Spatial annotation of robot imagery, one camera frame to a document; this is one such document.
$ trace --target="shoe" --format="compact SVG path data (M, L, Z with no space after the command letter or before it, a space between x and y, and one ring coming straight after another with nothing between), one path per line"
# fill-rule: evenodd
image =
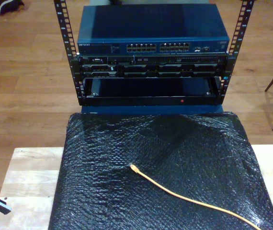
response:
M17 11L19 7L24 5L22 0L0 0L0 14Z

